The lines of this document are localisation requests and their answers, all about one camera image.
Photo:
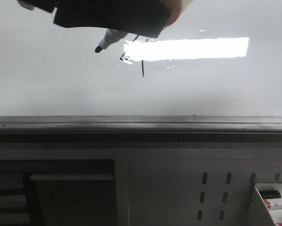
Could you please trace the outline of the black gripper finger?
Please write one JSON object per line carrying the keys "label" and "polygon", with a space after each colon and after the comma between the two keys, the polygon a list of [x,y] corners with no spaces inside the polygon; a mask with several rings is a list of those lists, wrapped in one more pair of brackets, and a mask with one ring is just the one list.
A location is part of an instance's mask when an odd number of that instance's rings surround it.
{"label": "black gripper finger", "polygon": [[61,0],[54,24],[99,27],[157,38],[170,17],[158,0]]}

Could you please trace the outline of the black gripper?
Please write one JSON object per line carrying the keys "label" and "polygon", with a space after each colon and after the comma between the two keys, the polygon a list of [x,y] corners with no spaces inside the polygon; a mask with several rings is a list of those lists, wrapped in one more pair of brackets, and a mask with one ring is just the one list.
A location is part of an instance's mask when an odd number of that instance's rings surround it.
{"label": "black gripper", "polygon": [[48,13],[52,13],[58,6],[58,0],[17,0],[19,5],[27,10],[33,11],[35,8],[39,8]]}

